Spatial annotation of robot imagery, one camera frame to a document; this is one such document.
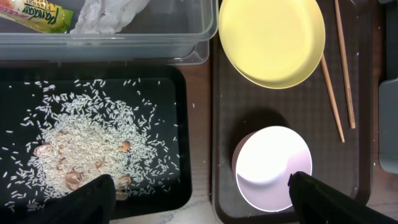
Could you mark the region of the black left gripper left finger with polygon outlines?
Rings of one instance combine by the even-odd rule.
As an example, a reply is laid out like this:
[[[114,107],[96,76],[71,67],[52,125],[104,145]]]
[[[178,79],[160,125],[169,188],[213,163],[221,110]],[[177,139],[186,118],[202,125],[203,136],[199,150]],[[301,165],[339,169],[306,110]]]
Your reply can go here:
[[[116,204],[116,189],[105,174],[57,200],[43,211],[22,220],[22,224],[105,224]]]

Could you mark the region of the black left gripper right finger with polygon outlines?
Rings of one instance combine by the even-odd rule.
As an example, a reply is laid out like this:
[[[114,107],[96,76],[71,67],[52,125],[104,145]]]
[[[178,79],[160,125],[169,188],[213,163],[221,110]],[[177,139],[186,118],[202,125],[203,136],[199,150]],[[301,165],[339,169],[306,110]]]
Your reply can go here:
[[[397,224],[349,196],[304,172],[289,177],[289,195],[295,214],[305,224]]]

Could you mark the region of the white pink bowl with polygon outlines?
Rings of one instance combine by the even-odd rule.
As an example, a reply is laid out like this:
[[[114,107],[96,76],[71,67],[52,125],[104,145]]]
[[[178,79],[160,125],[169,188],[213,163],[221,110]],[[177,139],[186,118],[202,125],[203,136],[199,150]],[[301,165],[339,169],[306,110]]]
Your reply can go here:
[[[231,168],[243,199],[263,212],[292,206],[288,181],[292,174],[312,175],[312,155],[305,140],[284,126],[269,126],[242,138]]]

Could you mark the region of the white tissue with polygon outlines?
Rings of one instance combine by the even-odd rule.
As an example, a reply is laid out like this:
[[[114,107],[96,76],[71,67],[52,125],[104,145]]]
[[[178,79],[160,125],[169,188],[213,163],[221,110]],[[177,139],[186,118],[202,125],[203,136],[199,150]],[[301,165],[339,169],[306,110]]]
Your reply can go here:
[[[126,27],[150,0],[86,0],[71,34],[115,34]]]

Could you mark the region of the green yellow snack wrapper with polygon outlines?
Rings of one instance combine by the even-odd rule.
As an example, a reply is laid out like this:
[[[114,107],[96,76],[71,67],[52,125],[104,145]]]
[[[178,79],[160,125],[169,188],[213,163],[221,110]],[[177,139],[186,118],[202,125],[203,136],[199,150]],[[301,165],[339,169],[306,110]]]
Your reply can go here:
[[[46,0],[1,0],[1,17],[43,33],[66,33],[74,12]]]

